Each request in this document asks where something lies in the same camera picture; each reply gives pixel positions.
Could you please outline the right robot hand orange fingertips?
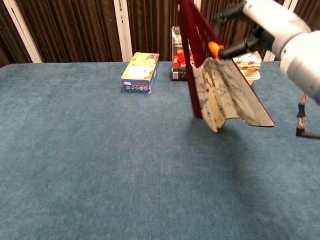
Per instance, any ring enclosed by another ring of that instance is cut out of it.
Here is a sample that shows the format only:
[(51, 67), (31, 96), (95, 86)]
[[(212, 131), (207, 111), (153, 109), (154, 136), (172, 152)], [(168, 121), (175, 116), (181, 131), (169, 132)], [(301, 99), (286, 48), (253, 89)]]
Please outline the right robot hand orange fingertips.
[(209, 42), (209, 50), (217, 59), (232, 59), (260, 47), (280, 58), (290, 40), (311, 32), (299, 16), (274, 0), (242, 0), (230, 5), (212, 19), (214, 31), (220, 34), (226, 21), (238, 17), (251, 21), (250, 33), (227, 48), (217, 42)]

